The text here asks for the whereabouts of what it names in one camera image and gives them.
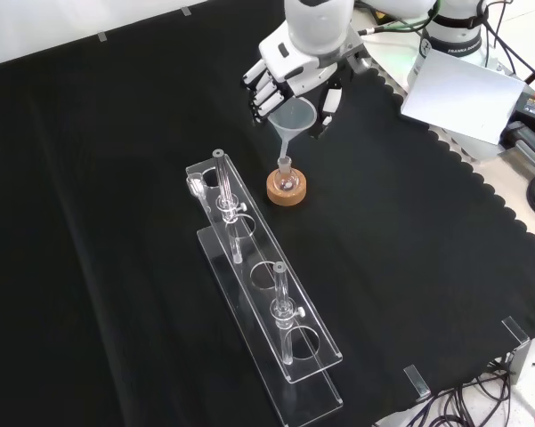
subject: clear acrylic stand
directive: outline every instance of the clear acrylic stand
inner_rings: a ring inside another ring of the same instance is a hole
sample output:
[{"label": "clear acrylic stand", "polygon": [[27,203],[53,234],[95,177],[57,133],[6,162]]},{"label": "clear acrylic stand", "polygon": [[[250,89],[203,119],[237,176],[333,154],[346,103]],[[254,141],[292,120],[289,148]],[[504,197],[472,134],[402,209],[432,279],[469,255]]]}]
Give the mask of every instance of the clear acrylic stand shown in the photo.
[{"label": "clear acrylic stand", "polygon": [[199,242],[283,425],[300,427],[343,405],[326,369],[342,360],[230,159],[186,169],[211,226]]}]

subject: white floor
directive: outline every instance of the white floor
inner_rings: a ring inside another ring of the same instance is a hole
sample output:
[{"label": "white floor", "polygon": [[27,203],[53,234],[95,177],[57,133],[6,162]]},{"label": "white floor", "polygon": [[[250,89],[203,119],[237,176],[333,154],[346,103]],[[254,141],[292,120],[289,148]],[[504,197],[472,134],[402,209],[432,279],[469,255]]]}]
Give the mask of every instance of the white floor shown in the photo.
[{"label": "white floor", "polygon": [[[501,4],[494,4],[490,7],[490,23],[495,29],[501,10]],[[507,5],[499,35],[535,68],[535,0],[514,0],[512,4]],[[503,64],[508,64],[508,58],[500,48],[499,58]],[[516,59],[515,66],[520,78],[525,79],[530,74],[530,71]]]}]

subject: robotic hand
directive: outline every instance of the robotic hand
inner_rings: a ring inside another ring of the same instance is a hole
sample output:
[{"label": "robotic hand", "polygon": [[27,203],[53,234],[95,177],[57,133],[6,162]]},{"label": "robotic hand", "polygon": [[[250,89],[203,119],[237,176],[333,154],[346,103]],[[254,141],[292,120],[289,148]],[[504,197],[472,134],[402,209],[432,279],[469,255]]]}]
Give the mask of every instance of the robotic hand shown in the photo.
[{"label": "robotic hand", "polygon": [[[370,0],[368,4],[394,16],[413,18],[427,12],[434,0]],[[361,37],[352,28],[354,0],[285,0],[285,20],[259,44],[261,59],[243,76],[252,91],[255,120],[263,121],[286,99],[324,84],[337,63],[348,60],[357,74],[370,67]],[[342,91],[333,85],[322,110],[326,127]]]}]

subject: plastic funnel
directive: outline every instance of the plastic funnel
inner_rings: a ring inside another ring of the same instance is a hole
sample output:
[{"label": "plastic funnel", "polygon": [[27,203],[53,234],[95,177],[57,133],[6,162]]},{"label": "plastic funnel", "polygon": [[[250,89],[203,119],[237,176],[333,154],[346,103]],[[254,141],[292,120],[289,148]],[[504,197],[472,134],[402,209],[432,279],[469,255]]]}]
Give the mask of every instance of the plastic funnel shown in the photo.
[{"label": "plastic funnel", "polygon": [[269,115],[269,121],[285,142],[314,125],[316,108],[305,98],[290,98]]}]

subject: black cloth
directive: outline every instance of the black cloth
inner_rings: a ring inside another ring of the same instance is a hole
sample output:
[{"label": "black cloth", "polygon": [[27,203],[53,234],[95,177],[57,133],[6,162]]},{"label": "black cloth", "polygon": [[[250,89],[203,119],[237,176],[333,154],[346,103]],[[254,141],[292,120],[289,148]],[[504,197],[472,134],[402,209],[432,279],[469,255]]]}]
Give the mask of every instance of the black cloth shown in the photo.
[{"label": "black cloth", "polygon": [[[399,118],[375,73],[343,72],[332,126],[292,141],[305,201],[269,203],[279,143],[253,125],[239,79],[282,2],[190,9],[0,66],[0,319],[21,296],[28,318],[50,316],[0,324],[12,346],[0,348],[0,408],[31,397],[29,416],[57,411],[55,425],[277,425],[196,238],[207,220],[185,168],[216,148],[344,355],[330,373],[345,406],[320,425],[409,407],[412,364],[433,391],[479,374],[516,346],[508,316],[535,336],[535,237],[426,127]],[[34,365],[52,380],[41,394]],[[82,423],[65,407],[81,390]]]}]

